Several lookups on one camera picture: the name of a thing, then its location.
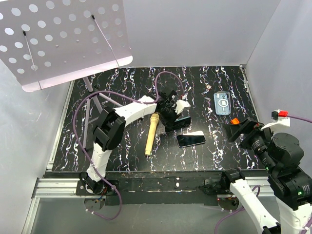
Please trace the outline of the spare phone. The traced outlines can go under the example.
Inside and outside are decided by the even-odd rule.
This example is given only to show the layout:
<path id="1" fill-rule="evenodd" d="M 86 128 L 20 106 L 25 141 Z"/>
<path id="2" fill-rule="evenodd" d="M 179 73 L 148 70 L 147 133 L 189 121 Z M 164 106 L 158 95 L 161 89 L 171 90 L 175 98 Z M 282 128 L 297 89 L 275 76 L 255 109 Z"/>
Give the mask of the spare phone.
<path id="1" fill-rule="evenodd" d="M 188 127 L 190 124 L 191 124 L 191 117 L 188 116 L 188 117 L 183 117 L 183 118 L 177 119 L 175 121 L 174 127 L 178 128 L 178 129 L 179 128 L 185 128 L 185 127 Z"/>

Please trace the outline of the black smartphone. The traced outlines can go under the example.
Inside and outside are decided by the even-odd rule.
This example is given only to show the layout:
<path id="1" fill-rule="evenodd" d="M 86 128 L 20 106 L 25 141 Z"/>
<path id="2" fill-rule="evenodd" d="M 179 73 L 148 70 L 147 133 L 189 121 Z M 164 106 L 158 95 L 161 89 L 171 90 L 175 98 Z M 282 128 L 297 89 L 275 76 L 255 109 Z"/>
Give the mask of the black smartphone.
<path id="1" fill-rule="evenodd" d="M 204 144 L 206 142 L 203 131 L 185 133 L 176 136 L 177 144 L 180 148 Z"/>

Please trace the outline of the clear magsafe phone case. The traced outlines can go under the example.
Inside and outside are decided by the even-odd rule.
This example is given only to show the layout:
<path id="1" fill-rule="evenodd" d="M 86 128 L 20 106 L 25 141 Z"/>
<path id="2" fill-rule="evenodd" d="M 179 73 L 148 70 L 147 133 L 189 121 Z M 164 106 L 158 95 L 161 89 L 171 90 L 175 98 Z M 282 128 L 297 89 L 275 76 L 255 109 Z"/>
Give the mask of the clear magsafe phone case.
<path id="1" fill-rule="evenodd" d="M 230 93 L 224 91 L 214 93 L 214 105 L 218 116 L 229 116 L 231 114 Z"/>

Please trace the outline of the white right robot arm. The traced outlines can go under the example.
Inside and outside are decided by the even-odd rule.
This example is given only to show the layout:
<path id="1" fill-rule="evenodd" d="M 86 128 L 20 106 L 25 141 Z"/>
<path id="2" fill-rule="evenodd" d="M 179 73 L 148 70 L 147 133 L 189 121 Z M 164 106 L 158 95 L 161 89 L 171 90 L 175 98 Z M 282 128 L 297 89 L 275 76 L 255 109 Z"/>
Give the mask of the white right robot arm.
<path id="1" fill-rule="evenodd" d="M 279 207 L 279 221 L 258 200 L 239 169 L 224 171 L 220 180 L 222 191 L 238 198 L 259 234 L 312 232 L 312 178 L 299 167 L 304 151 L 296 137 L 278 132 L 289 126 L 290 118 L 281 115 L 266 125 L 250 118 L 223 125 L 229 142 L 244 135 L 240 148 L 252 150 L 268 173 Z"/>

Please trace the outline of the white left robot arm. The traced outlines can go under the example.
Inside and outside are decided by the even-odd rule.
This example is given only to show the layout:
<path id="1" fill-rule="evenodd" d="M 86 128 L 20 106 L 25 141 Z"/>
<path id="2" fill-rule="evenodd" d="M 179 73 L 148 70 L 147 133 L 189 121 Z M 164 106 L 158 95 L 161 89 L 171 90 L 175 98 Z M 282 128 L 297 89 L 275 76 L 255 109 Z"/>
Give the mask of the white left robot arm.
<path id="1" fill-rule="evenodd" d="M 102 110 L 93 129 L 93 152 L 89 168 L 79 176 L 88 192 L 98 195 L 103 191 L 101 178 L 105 177 L 109 157 L 121 143 L 126 126 L 146 115 L 158 113 L 162 124 L 172 128 L 183 110 L 190 106 L 186 98 L 178 98 L 175 91 L 168 95 L 160 92 L 158 95 L 144 95 L 125 106 L 105 107 Z"/>

